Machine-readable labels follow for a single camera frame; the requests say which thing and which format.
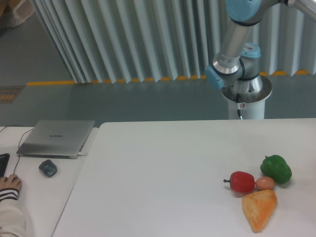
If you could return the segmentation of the person's bare hand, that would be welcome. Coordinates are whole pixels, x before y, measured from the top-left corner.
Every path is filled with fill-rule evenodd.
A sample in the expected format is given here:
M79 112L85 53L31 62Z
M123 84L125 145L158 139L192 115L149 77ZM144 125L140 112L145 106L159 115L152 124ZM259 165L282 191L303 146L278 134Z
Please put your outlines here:
M22 188L22 180L16 174L11 174L8 177L3 176L0 178L0 190L17 190Z

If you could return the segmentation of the cream striped sleeve forearm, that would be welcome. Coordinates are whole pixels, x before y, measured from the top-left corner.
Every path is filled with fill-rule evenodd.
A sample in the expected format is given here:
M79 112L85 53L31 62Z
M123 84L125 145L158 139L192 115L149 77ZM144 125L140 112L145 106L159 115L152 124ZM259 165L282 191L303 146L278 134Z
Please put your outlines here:
M19 191L5 188L0 191L0 236L27 237L26 218L18 200Z

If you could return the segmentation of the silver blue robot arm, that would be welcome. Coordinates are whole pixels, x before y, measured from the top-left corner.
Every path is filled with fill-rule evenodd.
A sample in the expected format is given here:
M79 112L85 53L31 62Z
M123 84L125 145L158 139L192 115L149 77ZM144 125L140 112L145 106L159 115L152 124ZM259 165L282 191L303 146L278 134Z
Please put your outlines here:
M248 56L250 68L246 69L241 60L242 51L253 26L258 24L264 13L270 7L283 3L288 7L294 7L316 19L316 2L314 0L227 0L226 12L230 17L230 23L219 53L217 53L211 65L204 69L208 82L216 89L240 80L252 80L259 75L256 65L260 54Z

